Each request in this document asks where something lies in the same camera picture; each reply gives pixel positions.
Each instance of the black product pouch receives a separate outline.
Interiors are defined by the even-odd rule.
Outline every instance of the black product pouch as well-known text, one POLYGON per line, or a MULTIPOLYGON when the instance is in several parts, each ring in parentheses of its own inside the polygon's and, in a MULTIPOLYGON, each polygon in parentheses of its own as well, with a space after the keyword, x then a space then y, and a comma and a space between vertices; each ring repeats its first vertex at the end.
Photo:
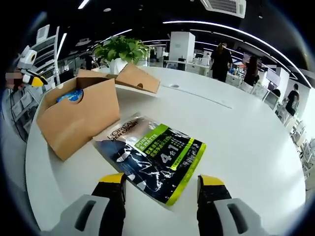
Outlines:
POLYGON ((118 171, 168 206, 179 198, 206 148, 201 141, 139 114, 93 139, 118 171))

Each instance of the potted plant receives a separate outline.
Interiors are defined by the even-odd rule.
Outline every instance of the potted plant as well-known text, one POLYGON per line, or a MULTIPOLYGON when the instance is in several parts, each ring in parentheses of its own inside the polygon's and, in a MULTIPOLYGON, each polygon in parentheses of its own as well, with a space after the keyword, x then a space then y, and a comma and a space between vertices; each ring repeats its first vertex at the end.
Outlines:
POLYGON ((147 54, 147 46, 140 40, 117 36, 111 37, 103 45, 97 45, 93 53, 109 63, 111 74, 119 74, 127 63, 137 64, 147 54))

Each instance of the green label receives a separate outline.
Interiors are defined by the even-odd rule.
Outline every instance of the green label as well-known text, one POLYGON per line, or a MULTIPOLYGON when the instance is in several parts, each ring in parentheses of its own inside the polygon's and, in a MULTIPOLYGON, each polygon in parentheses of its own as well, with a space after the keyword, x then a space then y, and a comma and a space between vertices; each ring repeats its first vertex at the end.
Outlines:
POLYGON ((177 188, 175 189, 174 193, 172 194, 172 196, 168 199, 166 205, 171 206, 173 205, 177 199, 179 198, 179 196, 181 195, 181 193, 183 192, 183 190, 185 189, 186 185, 188 184, 188 181, 190 180, 194 170, 196 169, 203 152, 206 149, 206 145, 202 144, 200 147, 200 150, 198 151, 193 163, 191 164, 191 166, 189 167, 187 173, 185 174, 185 176, 183 177, 182 181, 179 183, 179 185, 177 186, 177 188))
POLYGON ((168 126, 164 124, 160 124, 151 132, 147 133, 142 139, 140 139, 136 144, 135 147, 138 148, 140 151, 145 150, 154 140, 164 133, 168 129, 168 126))
POLYGON ((175 162, 171 166, 172 170, 174 170, 174 171, 176 170, 176 168, 178 167, 179 163, 181 163, 182 159, 184 158, 184 156, 188 152, 189 148, 191 147, 193 141, 194 141, 193 138, 191 138, 189 140, 188 144, 184 147, 184 150, 182 150, 181 154, 179 154, 179 156, 177 157, 177 159, 175 160, 175 162))

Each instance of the blue item in box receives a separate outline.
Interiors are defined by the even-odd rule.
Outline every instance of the blue item in box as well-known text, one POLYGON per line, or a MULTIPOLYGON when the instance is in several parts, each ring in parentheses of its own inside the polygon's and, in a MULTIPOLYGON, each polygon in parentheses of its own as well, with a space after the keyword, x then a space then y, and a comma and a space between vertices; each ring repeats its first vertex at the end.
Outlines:
POLYGON ((61 96, 60 98, 57 99, 57 102, 60 102, 64 98, 67 98, 70 101, 75 102, 75 101, 81 99, 82 95, 83 95, 83 90, 82 89, 81 90, 75 90, 75 91, 69 92, 69 93, 61 96))

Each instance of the office desk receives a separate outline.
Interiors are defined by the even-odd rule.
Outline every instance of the office desk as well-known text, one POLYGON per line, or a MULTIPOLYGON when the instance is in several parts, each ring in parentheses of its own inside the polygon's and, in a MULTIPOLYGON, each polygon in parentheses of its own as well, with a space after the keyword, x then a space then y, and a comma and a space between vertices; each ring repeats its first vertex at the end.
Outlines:
MULTIPOLYGON (((198 235, 197 176, 220 178, 262 218, 271 234, 293 225, 305 202, 302 166, 294 144, 271 109, 233 86, 204 76, 158 67, 141 67, 161 80, 156 95, 117 86, 121 117, 136 112, 207 144, 186 189, 170 208, 126 183, 123 235, 198 235)), ((53 228, 61 212, 115 169, 87 143, 67 161, 48 147, 36 124, 26 153, 30 204, 41 230, 53 228)))
POLYGON ((186 62, 186 61, 179 61, 179 60, 166 60, 166 68, 169 63, 181 63, 185 64, 185 71, 192 72, 195 74, 199 75, 204 75, 207 76, 208 71, 209 71, 209 66, 208 65, 200 65, 200 64, 195 64, 192 62, 186 62))

